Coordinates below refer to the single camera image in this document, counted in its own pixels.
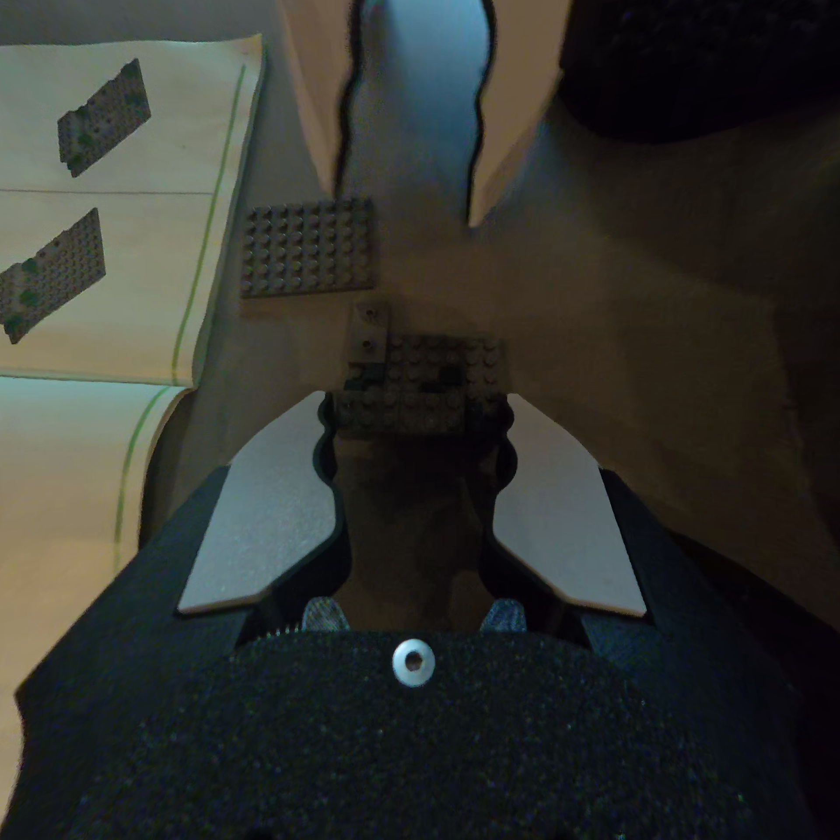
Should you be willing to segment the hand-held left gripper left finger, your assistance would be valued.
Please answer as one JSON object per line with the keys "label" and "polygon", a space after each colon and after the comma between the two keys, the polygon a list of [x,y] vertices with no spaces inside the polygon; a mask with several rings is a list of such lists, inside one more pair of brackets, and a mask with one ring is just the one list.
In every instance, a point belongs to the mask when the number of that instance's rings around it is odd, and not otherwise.
{"label": "hand-held left gripper left finger", "polygon": [[333,484],[333,400],[315,391],[232,458],[177,612],[273,604],[301,617],[349,576],[350,543]]}

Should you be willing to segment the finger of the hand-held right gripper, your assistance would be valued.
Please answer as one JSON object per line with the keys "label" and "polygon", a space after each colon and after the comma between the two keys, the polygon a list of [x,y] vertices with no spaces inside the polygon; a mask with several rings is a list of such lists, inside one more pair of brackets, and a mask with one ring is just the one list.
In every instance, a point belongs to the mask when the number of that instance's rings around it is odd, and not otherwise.
{"label": "finger of the hand-held right gripper", "polygon": [[285,55],[303,138],[324,193],[337,198],[351,147],[363,65],[362,1],[279,1]]}
{"label": "finger of the hand-held right gripper", "polygon": [[467,224],[477,228],[520,172],[563,72],[572,1],[482,2],[489,48],[475,111]]}

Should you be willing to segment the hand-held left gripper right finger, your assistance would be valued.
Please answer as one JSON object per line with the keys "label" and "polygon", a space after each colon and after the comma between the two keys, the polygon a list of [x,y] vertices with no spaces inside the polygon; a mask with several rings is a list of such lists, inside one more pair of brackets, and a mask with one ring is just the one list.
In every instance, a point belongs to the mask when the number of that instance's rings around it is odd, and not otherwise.
{"label": "hand-held left gripper right finger", "polygon": [[507,405],[515,465],[490,535],[565,603],[642,618],[647,607],[600,466],[567,430],[519,394]]}

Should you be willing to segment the dark grey studded brick plate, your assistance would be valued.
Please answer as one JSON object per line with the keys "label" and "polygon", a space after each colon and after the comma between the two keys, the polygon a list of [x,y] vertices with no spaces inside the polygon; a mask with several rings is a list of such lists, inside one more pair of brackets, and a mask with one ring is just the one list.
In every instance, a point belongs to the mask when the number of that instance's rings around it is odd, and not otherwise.
{"label": "dark grey studded brick plate", "polygon": [[372,290],[378,277],[376,230],[368,196],[252,206],[237,240],[239,297]]}

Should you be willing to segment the grey brick plate assembly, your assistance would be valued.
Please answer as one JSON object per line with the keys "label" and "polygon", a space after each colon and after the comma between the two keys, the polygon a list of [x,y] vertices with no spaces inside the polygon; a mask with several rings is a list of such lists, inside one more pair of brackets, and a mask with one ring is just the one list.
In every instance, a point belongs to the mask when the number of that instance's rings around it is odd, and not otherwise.
{"label": "grey brick plate assembly", "polygon": [[346,437],[493,441],[508,426],[503,345],[491,334],[397,332],[383,301],[363,300],[350,310],[346,350],[332,394]]}

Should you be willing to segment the grey desk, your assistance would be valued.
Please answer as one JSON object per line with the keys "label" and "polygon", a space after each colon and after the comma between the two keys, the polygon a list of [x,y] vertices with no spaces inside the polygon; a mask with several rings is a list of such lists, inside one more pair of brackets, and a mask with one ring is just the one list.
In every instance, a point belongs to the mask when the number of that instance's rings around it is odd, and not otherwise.
{"label": "grey desk", "polygon": [[[216,40],[269,49],[238,216],[321,196],[276,2],[2,2],[2,44]],[[615,471],[735,606],[838,631],[838,102],[674,145],[618,143],[555,99],[511,191],[464,222],[487,55],[479,2],[364,2],[350,193],[372,196],[379,293],[412,332],[490,333],[509,388]],[[351,295],[219,290],[199,389],[157,445],[140,544],[216,466],[339,386]],[[354,627],[467,629],[479,472],[431,443],[337,441]]]}

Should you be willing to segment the black dimpled tray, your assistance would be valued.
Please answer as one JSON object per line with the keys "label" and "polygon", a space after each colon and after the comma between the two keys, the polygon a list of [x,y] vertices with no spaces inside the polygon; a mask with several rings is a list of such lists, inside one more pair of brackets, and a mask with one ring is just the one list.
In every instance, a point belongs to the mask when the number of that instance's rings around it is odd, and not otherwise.
{"label": "black dimpled tray", "polygon": [[560,68],[587,129],[695,139],[837,98],[839,2],[573,2]]}

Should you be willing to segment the open instruction booklet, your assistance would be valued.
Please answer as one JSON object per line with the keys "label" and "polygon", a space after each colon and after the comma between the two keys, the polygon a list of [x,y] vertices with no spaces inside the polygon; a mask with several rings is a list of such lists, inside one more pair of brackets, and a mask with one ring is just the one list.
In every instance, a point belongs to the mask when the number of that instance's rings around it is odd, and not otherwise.
{"label": "open instruction booklet", "polygon": [[16,688],[138,549],[265,60],[262,35],[2,47],[2,764]]}

